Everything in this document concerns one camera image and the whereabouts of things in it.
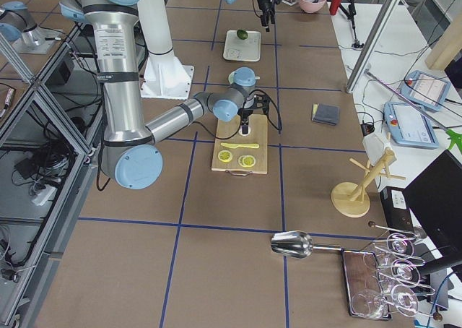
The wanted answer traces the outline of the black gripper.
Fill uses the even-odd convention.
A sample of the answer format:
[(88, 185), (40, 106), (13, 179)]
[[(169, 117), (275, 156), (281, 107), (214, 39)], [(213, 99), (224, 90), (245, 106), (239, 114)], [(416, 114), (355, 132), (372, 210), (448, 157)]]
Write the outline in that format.
[(261, 10), (261, 25), (267, 33), (270, 32), (269, 22), (275, 24), (275, 6), (282, 0), (257, 0), (258, 7)]
[(250, 115), (253, 114), (253, 110), (252, 109), (247, 109), (247, 108), (241, 108), (239, 110), (239, 116), (240, 116), (240, 125), (242, 126), (241, 128), (241, 131), (242, 131), (242, 134), (250, 134), (250, 127), (248, 126), (249, 125), (249, 117)]

